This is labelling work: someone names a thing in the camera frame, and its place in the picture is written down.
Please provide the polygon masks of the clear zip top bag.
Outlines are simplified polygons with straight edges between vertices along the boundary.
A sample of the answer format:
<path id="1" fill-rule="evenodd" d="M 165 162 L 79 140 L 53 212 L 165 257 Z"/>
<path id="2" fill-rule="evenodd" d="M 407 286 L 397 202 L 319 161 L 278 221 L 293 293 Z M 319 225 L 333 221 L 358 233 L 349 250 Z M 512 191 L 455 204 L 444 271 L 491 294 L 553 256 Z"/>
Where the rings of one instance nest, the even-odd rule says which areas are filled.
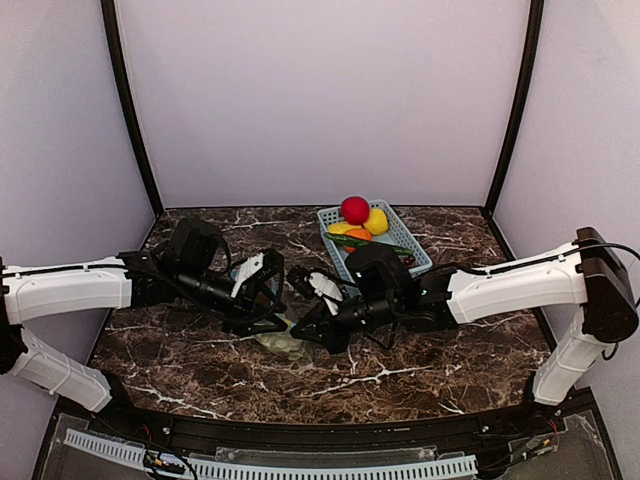
<path id="1" fill-rule="evenodd" d="M 252 325 L 256 331 L 252 338 L 266 348 L 270 353 L 299 365 L 309 366 L 313 363 L 312 345 L 304 340 L 293 338 L 290 329 L 293 323 L 283 313 L 275 313 L 274 317 L 286 324 L 283 331 L 269 331 L 267 328 L 275 328 L 276 324 L 269 319 L 261 320 Z"/>

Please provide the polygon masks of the white toy cauliflower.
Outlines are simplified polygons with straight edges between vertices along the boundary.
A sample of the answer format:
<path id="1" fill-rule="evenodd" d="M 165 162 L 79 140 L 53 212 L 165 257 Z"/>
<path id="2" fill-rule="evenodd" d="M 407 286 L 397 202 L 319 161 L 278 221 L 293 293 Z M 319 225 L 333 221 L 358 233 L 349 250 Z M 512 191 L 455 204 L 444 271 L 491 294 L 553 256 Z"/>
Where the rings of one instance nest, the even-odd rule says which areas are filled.
<path id="1" fill-rule="evenodd" d="M 293 338 L 288 332 L 260 334 L 256 340 L 269 352 L 289 361 L 307 361 L 310 359 L 308 344 Z"/>

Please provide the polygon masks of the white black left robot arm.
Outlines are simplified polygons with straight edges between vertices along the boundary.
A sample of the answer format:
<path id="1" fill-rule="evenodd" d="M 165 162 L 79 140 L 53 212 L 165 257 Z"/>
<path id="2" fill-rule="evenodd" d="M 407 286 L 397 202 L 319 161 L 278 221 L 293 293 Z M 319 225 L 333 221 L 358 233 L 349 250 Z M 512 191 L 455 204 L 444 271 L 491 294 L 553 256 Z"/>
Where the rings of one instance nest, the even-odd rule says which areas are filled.
<path id="1" fill-rule="evenodd" d="M 152 251 L 130 251 L 80 264 L 1 269 L 1 372 L 99 413 L 127 402 L 113 374 L 82 365 L 47 345 L 25 322 L 95 309 L 144 308 L 177 299 L 219 319 L 238 336 L 283 332 L 284 258 L 269 248 L 223 269 L 211 263 L 228 244 L 196 218 L 179 221 Z"/>

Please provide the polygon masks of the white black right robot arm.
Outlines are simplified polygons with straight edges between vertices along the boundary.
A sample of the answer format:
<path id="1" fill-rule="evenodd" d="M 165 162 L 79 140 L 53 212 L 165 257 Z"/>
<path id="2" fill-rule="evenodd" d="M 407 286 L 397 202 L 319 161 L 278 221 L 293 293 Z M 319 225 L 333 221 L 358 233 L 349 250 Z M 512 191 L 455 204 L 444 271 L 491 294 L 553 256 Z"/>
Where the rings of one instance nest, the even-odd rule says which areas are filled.
<path id="1" fill-rule="evenodd" d="M 440 332 L 479 319 L 549 305 L 578 310 L 549 359 L 533 374 L 528 399 L 557 406 L 608 346 L 639 327 L 639 301 L 628 271 L 591 227 L 576 239 L 541 255 L 499 265 L 436 266 L 412 277 L 387 244 L 371 242 L 348 255 L 346 266 L 359 293 L 343 298 L 335 280 L 296 266 L 287 281 L 308 300 L 320 302 L 291 334 L 322 345 L 331 354 L 346 351 L 355 332 L 401 325 L 419 333 Z"/>

